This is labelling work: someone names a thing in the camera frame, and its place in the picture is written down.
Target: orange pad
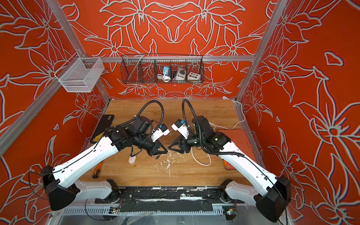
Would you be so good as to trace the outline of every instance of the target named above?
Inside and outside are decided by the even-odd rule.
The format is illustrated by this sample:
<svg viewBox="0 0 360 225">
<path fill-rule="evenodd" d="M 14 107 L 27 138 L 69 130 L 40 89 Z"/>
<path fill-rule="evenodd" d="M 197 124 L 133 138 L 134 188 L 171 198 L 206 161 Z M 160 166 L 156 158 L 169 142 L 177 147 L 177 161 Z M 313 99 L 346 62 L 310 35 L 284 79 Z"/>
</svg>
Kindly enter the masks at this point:
<svg viewBox="0 0 360 225">
<path fill-rule="evenodd" d="M 219 132 L 223 132 L 228 136 L 245 155 L 257 163 L 252 146 L 243 129 L 219 130 Z M 235 170 L 235 168 L 227 162 L 224 162 L 224 166 L 227 170 Z"/>
</svg>

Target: black cable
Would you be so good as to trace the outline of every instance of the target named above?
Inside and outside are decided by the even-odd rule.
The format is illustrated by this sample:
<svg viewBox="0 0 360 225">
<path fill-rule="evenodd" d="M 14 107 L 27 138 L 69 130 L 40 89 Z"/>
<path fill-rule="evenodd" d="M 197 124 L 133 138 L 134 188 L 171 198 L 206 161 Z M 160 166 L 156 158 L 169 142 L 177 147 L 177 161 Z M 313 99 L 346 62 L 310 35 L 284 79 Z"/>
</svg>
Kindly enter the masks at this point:
<svg viewBox="0 0 360 225">
<path fill-rule="evenodd" d="M 270 183 L 273 185 L 273 187 L 275 187 L 275 189 L 278 191 L 281 199 L 283 200 L 283 204 L 285 205 L 285 200 L 284 200 L 284 197 L 282 196 L 281 192 L 279 191 L 279 189 L 275 186 L 275 184 L 270 180 L 270 178 L 268 176 L 266 176 L 264 174 L 264 172 L 261 171 L 261 169 L 259 169 L 259 167 L 257 167 L 250 159 L 246 158 L 245 156 L 243 156 L 243 158 L 247 159 L 249 162 L 251 162 L 251 164 L 254 165 L 255 168 L 257 168 L 264 176 L 265 178 L 267 178 Z M 286 225 L 288 225 L 288 214 L 287 214 L 287 211 L 286 211 L 286 207 L 285 207 L 285 216 L 286 216 Z"/>
<path fill-rule="evenodd" d="M 38 174 L 38 175 L 48 175 L 48 174 L 54 174 L 54 173 L 57 173 L 57 172 L 61 172 L 61 171 L 64 171 L 64 169 L 68 168 L 69 166 L 73 165 L 74 163 L 76 163 L 77 161 L 79 161 L 80 159 L 84 158 L 85 156 L 87 156 L 88 154 L 90 154 L 91 152 L 94 152 L 96 149 L 96 146 L 94 147 L 93 150 L 89 151 L 88 153 L 86 153 L 84 156 L 82 156 L 81 158 L 79 158 L 78 160 L 76 160 L 75 162 L 72 162 L 70 163 L 69 165 L 67 165 L 66 167 L 64 167 L 63 169 L 61 170 L 58 170 L 58 171 L 55 171 L 55 172 L 50 172 L 50 173 L 46 173 L 46 174 L 42 174 L 42 173 L 35 173 L 33 171 L 30 171 L 31 173 L 33 174 Z"/>
<path fill-rule="evenodd" d="M 138 153 L 136 153 L 135 155 L 133 155 L 134 148 L 133 148 L 133 146 L 131 146 L 131 153 L 130 153 L 130 157 L 137 156 L 137 155 L 138 155 L 141 151 L 142 151 L 142 149 L 141 149 Z"/>
<path fill-rule="evenodd" d="M 100 137 L 99 141 L 98 141 L 98 142 L 96 142 L 96 145 L 95 145 L 94 149 L 96 148 L 96 146 L 98 145 L 98 143 L 101 141 L 101 138 L 103 138 L 104 133 L 103 133 L 103 135 L 101 135 L 101 137 Z"/>
<path fill-rule="evenodd" d="M 198 137 L 199 137 L 200 147 L 204 152 L 206 152 L 206 153 L 208 153 L 210 155 L 216 155 L 216 156 L 218 156 L 218 155 L 235 155 L 235 156 L 239 156 L 239 157 L 244 156 L 244 154 L 241 154 L 239 152 L 217 152 L 217 153 L 213 153 L 213 152 L 207 151 L 204 148 L 204 143 L 202 142 L 201 128 L 200 128 L 200 123 L 199 123 L 198 117 L 196 116 L 196 113 L 195 113 L 194 108 L 192 107 L 190 101 L 187 100 L 187 99 L 184 99 L 183 104 L 182 104 L 184 120 L 185 120 L 185 109 L 184 109 L 185 102 L 189 105 L 189 108 L 190 108 L 190 110 L 191 110 L 191 112 L 192 112 L 192 114 L 194 116 L 195 121 L 196 121 L 196 124 L 197 124 L 197 127 L 198 127 L 197 134 L 198 134 Z"/>
<path fill-rule="evenodd" d="M 188 131 L 189 131 L 189 134 L 190 135 L 193 135 L 194 133 L 192 132 L 192 130 L 191 130 L 191 128 L 190 128 L 190 125 L 189 125 L 189 123 L 188 123 L 188 121 L 186 120 L 186 116 L 185 116 L 185 108 L 184 108 L 184 106 L 185 106 L 185 101 L 183 100 L 183 102 L 182 102 L 182 104 L 181 104 L 181 108 L 182 108 L 182 110 L 183 110 L 183 118 L 184 118 L 184 121 L 185 121 L 185 125 L 186 125 L 186 128 L 188 129 Z M 191 104 L 190 104 L 190 102 L 189 101 L 187 101 L 187 104 L 189 105 L 189 107 L 190 107 L 190 109 L 192 108 L 192 106 L 191 106 Z"/>
<path fill-rule="evenodd" d="M 85 213 L 87 214 L 88 217 L 90 217 L 91 219 L 93 220 L 97 220 L 97 221 L 109 221 L 109 220 L 99 220 L 99 219 L 95 219 L 95 218 L 92 218 L 88 213 L 87 213 L 87 210 L 86 210 L 86 202 L 88 201 L 88 199 L 85 201 Z"/>
<path fill-rule="evenodd" d="M 48 200 L 47 198 L 42 198 L 42 197 L 40 197 L 39 195 L 37 195 L 37 194 L 35 193 L 35 191 L 32 189 L 31 183 L 30 183 L 30 171 L 29 171 L 29 173 L 28 173 L 28 179 L 29 179 L 29 187 L 30 187 L 32 193 L 33 193 L 34 195 L 36 195 L 38 198 L 41 198 L 41 199 L 43 199 L 43 200 Z"/>
<path fill-rule="evenodd" d="M 113 129 L 113 128 L 116 128 L 116 127 L 119 127 L 119 126 L 123 126 L 123 125 L 126 125 L 126 124 L 128 124 L 128 123 L 133 122 L 133 121 L 136 119 L 136 117 L 138 117 L 138 116 L 144 111 L 144 109 L 145 109 L 148 105 L 150 105 L 151 103 L 157 103 L 157 104 L 159 104 L 159 106 L 160 106 L 160 108 L 161 108 L 161 119 L 160 119 L 160 122 L 158 123 L 158 125 L 157 125 L 156 128 L 155 128 L 155 130 L 157 130 L 157 129 L 159 128 L 160 124 L 162 123 L 162 120 L 164 119 L 164 108 L 163 108 L 162 104 L 161 104 L 159 101 L 157 101 L 157 100 L 151 100 L 151 101 L 147 102 L 147 103 L 141 108 L 141 110 L 138 112 L 138 114 L 137 114 L 134 118 L 132 118 L 131 120 L 129 120 L 129 121 L 125 122 L 125 123 L 122 123 L 122 124 L 113 126 L 113 127 L 109 127 L 109 128 L 107 128 L 107 130 L 110 130 L 110 129 Z"/>
<path fill-rule="evenodd" d="M 283 204 L 285 205 L 284 198 L 283 198 L 283 196 L 281 195 L 281 192 L 278 190 L 278 188 L 274 185 L 274 183 L 273 183 L 273 182 L 269 179 L 269 177 L 266 176 L 266 175 L 261 171 L 261 169 L 259 169 L 250 159 L 248 159 L 247 157 L 245 157 L 244 154 L 241 154 L 241 153 L 239 153 L 239 152 L 218 152 L 218 153 L 212 153 L 212 152 L 210 152 L 210 151 L 207 151 L 207 150 L 204 148 L 204 145 L 203 145 L 203 142 L 202 142 L 202 135 L 201 135 L 200 123 L 199 123 L 199 121 L 198 121 L 198 118 L 197 118 L 197 116 L 196 116 L 196 114 L 195 114 L 195 111 L 194 111 L 191 103 L 190 103 L 189 100 L 187 100 L 187 99 L 184 99 L 184 100 L 183 100 L 183 104 L 182 104 L 182 110 L 183 110 L 184 120 L 185 120 L 185 110 L 184 110 L 184 104 L 185 104 L 185 102 L 189 105 L 189 108 L 190 108 L 190 110 L 191 110 L 191 112 L 192 112 L 192 114 L 193 114 L 193 116 L 194 116 L 194 119 L 195 119 L 195 121 L 196 121 L 196 124 L 197 124 L 197 126 L 198 126 L 198 132 L 197 132 L 197 133 L 198 133 L 198 137 L 199 137 L 199 142 L 200 142 L 200 147 L 201 147 L 201 149 L 202 149 L 204 152 L 206 152 L 206 153 L 208 153 L 208 154 L 212 154 L 212 155 L 217 155 L 217 156 L 218 156 L 218 155 L 236 155 L 236 156 L 238 156 L 238 157 L 243 157 L 243 158 L 247 159 L 249 162 L 251 162 L 251 163 L 254 165 L 254 167 L 256 167 L 256 168 L 271 182 L 271 184 L 273 185 L 273 187 L 276 188 L 276 190 L 278 191 L 281 199 L 283 200 Z M 286 216 L 286 225 L 288 225 L 288 215 L 287 215 L 286 208 L 285 208 L 285 216 Z"/>
</svg>

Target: white cable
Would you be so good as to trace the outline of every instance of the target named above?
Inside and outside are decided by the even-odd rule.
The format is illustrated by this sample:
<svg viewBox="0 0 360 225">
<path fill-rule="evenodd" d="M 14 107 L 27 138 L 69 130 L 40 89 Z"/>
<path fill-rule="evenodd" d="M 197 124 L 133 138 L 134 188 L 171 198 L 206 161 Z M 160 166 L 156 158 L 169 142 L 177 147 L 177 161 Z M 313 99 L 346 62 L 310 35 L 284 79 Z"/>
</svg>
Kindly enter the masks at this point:
<svg viewBox="0 0 360 225">
<path fill-rule="evenodd" d="M 156 77 L 160 80 L 163 80 L 165 82 L 169 82 L 171 80 L 171 78 L 169 76 L 165 76 L 165 75 L 162 75 L 162 74 L 158 74 L 156 75 Z"/>
<path fill-rule="evenodd" d="M 223 203 L 230 203 L 230 202 L 231 202 L 231 199 L 230 199 L 228 202 L 222 200 L 222 198 L 220 198 L 220 200 L 221 200 Z"/>
<path fill-rule="evenodd" d="M 207 154 L 207 156 L 208 156 L 209 159 L 210 159 L 210 163 L 209 163 L 209 164 L 203 164 L 203 163 L 201 163 L 201 162 L 199 162 L 199 161 L 197 161 L 197 160 L 195 159 L 194 154 L 193 154 L 193 148 L 192 148 L 192 147 L 191 147 L 190 152 L 191 152 L 191 155 L 192 155 L 193 159 L 194 159 L 198 164 L 203 165 L 203 166 L 210 166 L 210 165 L 211 165 L 211 158 L 210 158 L 210 155 L 209 155 L 209 154 Z"/>
<path fill-rule="evenodd" d="M 245 114 L 244 114 L 244 110 L 243 110 L 243 105 L 241 104 L 241 102 L 237 102 L 237 101 L 235 101 L 235 100 L 232 100 L 232 101 L 240 104 L 241 112 L 243 113 L 244 119 L 243 119 L 242 121 L 239 121 L 239 122 L 240 122 L 240 123 L 241 123 L 241 122 L 244 122 L 244 121 L 246 120 L 246 118 L 245 118 Z"/>
<path fill-rule="evenodd" d="M 232 129 L 234 129 L 240 122 L 241 122 L 241 121 L 235 123 L 235 125 L 234 125 L 232 128 L 222 127 L 222 126 L 219 126 L 219 125 L 215 125 L 215 124 L 213 124 L 213 123 L 210 123 L 210 122 L 209 122 L 209 124 L 210 124 L 210 125 L 213 125 L 213 126 L 215 126 L 215 127 L 221 127 L 221 128 L 227 129 L 227 130 L 232 130 Z"/>
</svg>

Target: white wire basket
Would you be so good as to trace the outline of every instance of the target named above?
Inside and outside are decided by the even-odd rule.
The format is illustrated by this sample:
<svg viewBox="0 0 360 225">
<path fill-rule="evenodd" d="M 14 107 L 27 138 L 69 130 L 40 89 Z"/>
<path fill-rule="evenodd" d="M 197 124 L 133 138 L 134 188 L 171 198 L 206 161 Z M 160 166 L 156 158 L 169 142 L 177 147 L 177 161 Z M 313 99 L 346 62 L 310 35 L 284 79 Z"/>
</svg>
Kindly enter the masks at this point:
<svg viewBox="0 0 360 225">
<path fill-rule="evenodd" d="M 85 66 L 80 58 L 74 60 L 70 68 L 58 77 L 60 84 L 67 92 L 91 92 L 104 71 L 103 62 L 99 58 L 96 63 Z"/>
</svg>

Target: power strip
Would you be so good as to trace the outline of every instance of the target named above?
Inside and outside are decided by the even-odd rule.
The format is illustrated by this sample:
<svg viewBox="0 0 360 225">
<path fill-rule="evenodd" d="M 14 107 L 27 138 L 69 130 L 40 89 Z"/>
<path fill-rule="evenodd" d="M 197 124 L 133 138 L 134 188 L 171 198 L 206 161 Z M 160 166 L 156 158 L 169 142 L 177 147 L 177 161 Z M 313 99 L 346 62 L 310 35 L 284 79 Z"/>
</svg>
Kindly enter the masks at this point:
<svg viewBox="0 0 360 225">
<path fill-rule="evenodd" d="M 175 80 L 176 81 L 184 81 L 186 77 L 186 70 L 184 68 L 178 67 Z"/>
<path fill-rule="evenodd" d="M 196 80 L 196 81 L 198 81 L 198 80 L 200 80 L 200 74 L 198 74 L 198 73 L 193 73 L 193 72 L 190 72 L 189 74 L 188 74 L 188 80 Z"/>
</svg>

